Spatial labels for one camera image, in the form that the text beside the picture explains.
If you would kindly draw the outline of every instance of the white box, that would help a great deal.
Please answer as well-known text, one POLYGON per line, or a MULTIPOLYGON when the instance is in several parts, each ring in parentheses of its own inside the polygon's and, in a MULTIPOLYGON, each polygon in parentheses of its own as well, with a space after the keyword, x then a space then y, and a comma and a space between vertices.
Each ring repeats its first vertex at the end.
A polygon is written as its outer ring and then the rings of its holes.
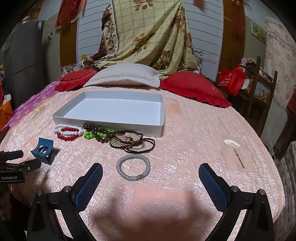
POLYGON ((161 137, 164 124, 161 94, 137 91, 82 92, 53 114, 55 124, 94 123, 115 131, 129 130, 161 137))

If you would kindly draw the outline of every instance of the blue gripper pad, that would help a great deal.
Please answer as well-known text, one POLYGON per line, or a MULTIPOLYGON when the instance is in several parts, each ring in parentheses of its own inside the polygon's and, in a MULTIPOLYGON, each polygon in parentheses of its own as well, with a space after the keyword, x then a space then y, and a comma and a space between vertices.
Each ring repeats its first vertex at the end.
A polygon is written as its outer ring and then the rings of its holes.
POLYGON ((207 163, 200 165, 198 175, 216 209, 225 212, 230 201, 226 194, 229 185, 222 177, 218 177, 207 163))
POLYGON ((86 209, 102 177, 103 167, 101 164, 95 163, 84 176, 78 178, 74 183, 71 198, 77 212, 86 209))

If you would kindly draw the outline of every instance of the wooden chair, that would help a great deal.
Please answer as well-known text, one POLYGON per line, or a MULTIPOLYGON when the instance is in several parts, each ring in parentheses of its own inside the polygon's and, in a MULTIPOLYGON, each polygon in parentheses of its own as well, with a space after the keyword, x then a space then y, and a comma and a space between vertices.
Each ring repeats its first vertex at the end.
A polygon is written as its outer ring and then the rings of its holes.
POLYGON ((250 89, 250 92, 248 93, 247 91, 240 90, 238 96, 243 98, 243 104, 240 109, 240 114, 246 119, 246 121, 250 124, 250 126, 255 130, 257 135, 260 137, 263 128, 268 116, 269 108, 271 105, 271 101, 274 95, 274 90, 276 86, 276 79, 277 79, 277 71, 274 73, 274 78, 270 78, 270 82, 266 79, 264 79, 262 76, 259 75, 259 70, 260 70, 260 62, 261 58, 258 56, 257 57, 257 62, 255 66, 242 66, 240 67, 244 68, 248 72, 250 72, 253 76, 253 82, 252 86, 250 89), (266 86, 270 90, 270 94, 267 98, 267 101, 264 102, 254 96, 256 87, 257 87, 257 82, 260 82, 262 85, 266 86), (253 120, 250 118, 250 113, 251 113, 251 108, 252 105, 257 105, 261 110, 261 116, 258 118, 259 120, 253 120))

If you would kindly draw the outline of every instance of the gray braided bracelet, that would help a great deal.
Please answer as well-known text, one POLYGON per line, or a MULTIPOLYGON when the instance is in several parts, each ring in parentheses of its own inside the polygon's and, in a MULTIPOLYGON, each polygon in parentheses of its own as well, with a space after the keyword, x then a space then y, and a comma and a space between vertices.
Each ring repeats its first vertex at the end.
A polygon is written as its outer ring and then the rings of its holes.
POLYGON ((150 172, 150 161, 148 160, 147 157, 140 155, 140 154, 130 154, 130 155, 126 155, 122 158, 120 158, 116 164, 116 169, 119 173, 120 176, 122 176, 124 179, 128 180, 128 181, 138 181, 141 180, 142 178, 146 177, 149 172, 150 172), (127 174, 125 174, 122 170, 121 170, 121 165, 124 161, 128 160, 128 159, 133 159, 133 158, 139 158, 142 159, 145 163, 146 163, 146 169, 145 171, 137 176, 129 176, 127 174))

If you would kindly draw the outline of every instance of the yellow floral fabric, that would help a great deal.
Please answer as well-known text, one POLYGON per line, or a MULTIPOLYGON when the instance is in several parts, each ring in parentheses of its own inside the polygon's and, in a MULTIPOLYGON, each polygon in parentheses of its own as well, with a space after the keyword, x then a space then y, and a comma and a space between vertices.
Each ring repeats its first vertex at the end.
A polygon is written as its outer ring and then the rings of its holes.
POLYGON ((113 0, 106 11, 100 49, 102 69, 119 63, 145 64, 170 75, 197 69, 182 0, 113 0))

